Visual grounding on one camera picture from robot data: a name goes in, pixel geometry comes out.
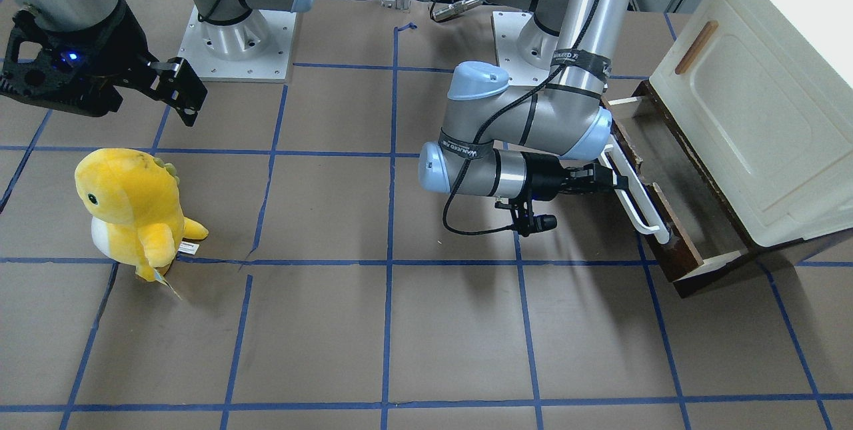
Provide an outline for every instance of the plush toy arm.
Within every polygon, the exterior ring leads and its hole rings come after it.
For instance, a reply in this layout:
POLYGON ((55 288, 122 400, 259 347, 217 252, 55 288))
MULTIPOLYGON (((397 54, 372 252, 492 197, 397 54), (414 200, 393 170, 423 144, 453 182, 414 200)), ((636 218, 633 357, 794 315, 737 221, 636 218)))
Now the plush toy arm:
POLYGON ((139 230, 139 241, 152 267, 164 267, 175 259, 175 239, 167 224, 154 223, 142 227, 139 230))

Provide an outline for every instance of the cable connector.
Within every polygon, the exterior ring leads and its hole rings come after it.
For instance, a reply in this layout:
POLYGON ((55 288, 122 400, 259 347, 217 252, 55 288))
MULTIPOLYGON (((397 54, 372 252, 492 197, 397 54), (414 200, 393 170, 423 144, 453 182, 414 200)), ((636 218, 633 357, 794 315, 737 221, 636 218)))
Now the cable connector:
POLYGON ((432 20, 436 22, 446 22, 450 20, 450 18, 456 17, 461 13, 465 13, 465 11, 469 11, 472 8, 479 7, 482 5, 482 1, 479 0, 462 0, 457 1, 456 3, 451 3, 447 5, 445 8, 440 8, 438 10, 432 11, 432 20))

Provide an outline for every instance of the white mounting plate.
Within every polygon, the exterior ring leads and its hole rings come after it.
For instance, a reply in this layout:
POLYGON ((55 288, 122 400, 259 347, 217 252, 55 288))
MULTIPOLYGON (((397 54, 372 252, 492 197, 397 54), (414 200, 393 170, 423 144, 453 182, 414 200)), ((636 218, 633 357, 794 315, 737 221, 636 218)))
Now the white mounting plate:
POLYGON ((195 73, 204 81, 266 81, 286 83, 287 71, 293 49, 293 31, 296 29, 296 14, 290 11, 261 10, 269 24, 269 34, 274 41, 259 57, 248 60, 223 60, 213 54, 205 44, 198 18, 198 9, 193 7, 187 31, 183 34, 179 57, 189 61, 195 73))
POLYGON ((509 72, 510 85, 536 86, 548 78, 546 69, 530 65, 518 53, 518 45, 516 44, 518 35, 532 15, 529 11, 524 13, 521 11, 493 11, 491 13, 497 66, 509 72))

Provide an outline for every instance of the stuffed animal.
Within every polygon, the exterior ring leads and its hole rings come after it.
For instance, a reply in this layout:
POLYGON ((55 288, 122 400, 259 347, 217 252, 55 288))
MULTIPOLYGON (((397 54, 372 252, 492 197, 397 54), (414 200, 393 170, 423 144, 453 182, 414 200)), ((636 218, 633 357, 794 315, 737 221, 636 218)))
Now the stuffed animal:
POLYGON ((200 223, 183 217, 174 165, 142 151, 101 148, 77 165, 74 181, 92 214, 95 247, 171 288, 163 275, 181 239, 207 236, 200 223))

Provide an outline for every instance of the blue grid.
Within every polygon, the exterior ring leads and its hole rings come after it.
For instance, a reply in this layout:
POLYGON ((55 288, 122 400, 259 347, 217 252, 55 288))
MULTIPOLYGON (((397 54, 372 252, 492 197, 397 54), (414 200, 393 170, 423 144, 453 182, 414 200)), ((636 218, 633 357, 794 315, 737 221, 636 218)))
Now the blue grid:
MULTIPOLYGON (((669 26, 671 35, 676 38, 670 18, 664 14, 667 25, 669 26)), ((66 405, 0 405, 0 413, 30 413, 30 412, 53 412, 61 413, 62 420, 60 430, 67 427, 70 415, 74 412, 122 412, 122 411, 217 411, 222 412, 222 420, 220 428, 225 430, 228 427, 229 412, 231 411, 298 411, 298 409, 378 409, 381 411, 381 430, 387 430, 387 414, 389 409, 448 409, 448 408, 490 408, 490 407, 532 407, 536 412, 536 427, 538 430, 543 430, 544 424, 542 420, 543 407, 572 407, 572 406, 591 406, 591 405, 679 405, 682 411, 682 418, 686 430, 691 428, 688 416, 687 403, 733 403, 733 402, 779 402, 779 401, 814 401, 817 403, 820 414, 826 424, 826 428, 832 429, 831 421, 829 420, 826 409, 823 406, 825 400, 853 400, 853 393, 820 393, 816 382, 811 375, 808 363, 801 346, 799 345, 797 335, 793 329, 793 324, 787 315, 785 305, 779 290, 776 288, 776 281, 773 275, 767 270, 764 270, 765 275, 770 284, 770 289, 779 305, 780 315, 785 321, 786 328, 792 339, 799 360, 802 364, 802 369, 810 384, 811 393, 781 393, 781 394, 750 394, 750 395, 703 395, 703 396, 685 396, 682 388, 676 367, 669 338, 666 332, 664 315, 661 311, 655 285, 652 281, 650 267, 655 265, 655 260, 646 258, 643 250, 642 240, 640 235, 637 235, 637 250, 639 260, 524 260, 521 253, 520 239, 518 235, 514 236, 515 244, 515 260, 402 260, 393 258, 393 214, 394 214, 394 184, 395 184, 395 163, 396 159, 413 159, 417 154, 413 153, 397 153, 397 75, 400 71, 420 71, 420 72, 439 72, 452 73, 452 69, 435 69, 435 68, 418 68, 418 67, 401 67, 397 65, 399 62, 399 33, 407 29, 416 29, 414 23, 395 28, 394 31, 394 57, 393 65, 337 65, 337 63, 295 63, 295 66, 303 67, 320 67, 320 68, 345 68, 345 69, 387 69, 393 72, 393 92, 392 92, 392 132, 391 132, 391 151, 390 153, 348 153, 348 151, 281 151, 277 150, 277 141, 281 131, 281 122, 283 122, 283 113, 285 102, 287 99, 287 86, 283 86, 281 93, 281 102, 275 125, 275 136, 269 151, 256 150, 222 150, 222 149, 181 149, 181 148, 159 148, 159 140, 167 124, 169 108, 165 108, 159 124, 155 139, 150 148, 140 148, 143 151, 150 153, 226 153, 226 154, 257 154, 269 156, 269 174, 268 182, 265 190, 264 205, 259 211, 258 225, 256 227, 256 235, 253 244, 253 250, 258 247, 261 229, 264 223, 265 207, 269 198, 269 185, 273 177, 275 166, 275 157, 279 155, 297 155, 297 156, 319 156, 319 157, 386 157, 390 160, 390 185, 389 185, 389 205, 388 205, 388 249, 386 260, 230 260, 230 259, 215 259, 188 257, 179 255, 177 260, 186 263, 237 263, 241 265, 376 265, 386 266, 387 269, 387 288, 386 288, 386 303, 385 303, 385 323, 383 337, 383 372, 382 372, 382 395, 379 402, 304 402, 304 403, 232 403, 231 399, 234 393, 235 381, 237 380, 237 369, 240 361, 241 347, 243 347, 243 333, 246 327, 247 313, 250 305, 252 293, 252 275, 247 275, 245 295, 243 305, 241 305, 241 314, 239 317, 237 340, 235 340, 235 350, 232 356, 231 372, 229 372, 229 382, 226 389, 225 400, 223 403, 196 403, 195 405, 168 405, 167 403, 123 403, 122 405, 79 405, 76 403, 77 390, 79 390, 83 375, 85 374, 86 365, 88 364, 89 354, 91 354, 92 345, 97 338, 97 330, 100 323, 101 315, 106 309, 107 300, 115 283, 116 272, 119 264, 109 258, 66 258, 66 257, 10 257, 0 256, 0 263, 70 263, 70 264, 106 264, 112 265, 109 278, 107 279, 106 289, 103 299, 98 307, 95 315, 94 323, 89 331, 89 338, 86 346, 83 349, 83 354, 80 360, 79 369, 74 379, 74 384, 71 393, 68 397, 66 405), (518 270, 518 287, 520 287, 520 303, 522 309, 522 317, 524 320, 524 336, 527 345, 528 364, 530 366, 530 384, 533 393, 533 399, 515 399, 515 400, 466 400, 466 401, 415 401, 406 403, 393 403, 389 399, 389 373, 391 359, 391 331, 392 331, 392 291, 393 291, 393 266, 439 266, 439 265, 514 265, 518 270), (533 341, 530 330, 530 314, 527 307, 526 285, 524 281, 524 267, 541 266, 541 265, 557 265, 557 266, 623 266, 642 268, 646 275, 646 283, 652 299, 652 305, 655 315, 658 320, 661 338, 663 339, 664 348, 666 351, 667 360, 670 365, 670 372, 673 378, 675 397, 615 397, 615 399, 541 399, 539 394, 538 378, 536 373, 536 357, 533 348, 533 341)), ((623 79, 645 79, 646 77, 637 77, 637 75, 613 75, 612 78, 623 79)), ((15 175, 9 182, 6 192, 3 194, 3 200, 0 202, 0 209, 8 202, 13 188, 18 181, 21 172, 27 165, 27 161, 33 151, 93 151, 97 147, 40 147, 37 141, 41 133, 45 129, 51 111, 48 111, 43 118, 42 123, 34 134, 29 145, 0 145, 0 151, 21 151, 25 154, 16 169, 15 175)), ((853 262, 819 262, 806 261, 799 264, 800 266, 808 267, 853 267, 853 262)))

